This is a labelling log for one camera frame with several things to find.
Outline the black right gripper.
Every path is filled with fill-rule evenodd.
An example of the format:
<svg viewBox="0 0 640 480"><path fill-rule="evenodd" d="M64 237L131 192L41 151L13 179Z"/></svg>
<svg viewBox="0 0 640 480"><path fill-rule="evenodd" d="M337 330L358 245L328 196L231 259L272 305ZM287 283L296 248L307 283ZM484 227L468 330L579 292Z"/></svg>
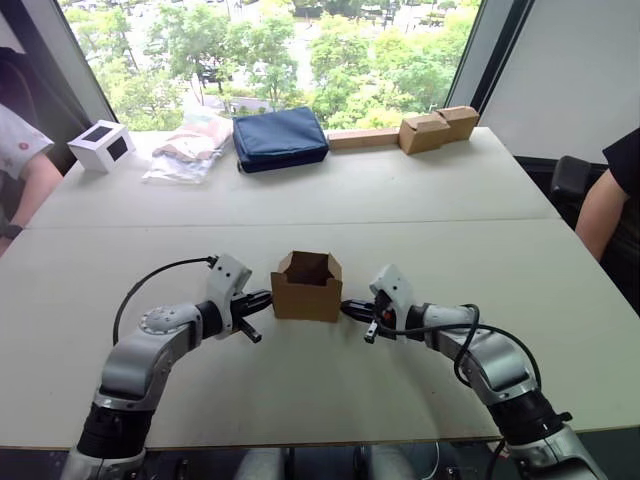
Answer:
<svg viewBox="0 0 640 480"><path fill-rule="evenodd" d="M371 321L364 335L368 344L375 343L378 329L385 334L394 332L394 308L391 298L382 290L375 294L374 304L364 300L344 300L340 311L356 321Z"/></svg>

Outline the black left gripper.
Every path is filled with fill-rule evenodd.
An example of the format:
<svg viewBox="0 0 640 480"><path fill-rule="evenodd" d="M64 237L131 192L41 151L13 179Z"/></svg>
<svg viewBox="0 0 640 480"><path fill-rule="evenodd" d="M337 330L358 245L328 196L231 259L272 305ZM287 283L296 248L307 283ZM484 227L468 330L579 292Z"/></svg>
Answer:
<svg viewBox="0 0 640 480"><path fill-rule="evenodd" d="M265 310L272 304L272 292L269 290L256 290L249 294L234 296L230 303L232 329L240 330L252 343L262 340L262 335L245 320L247 313L257 313Z"/></svg>

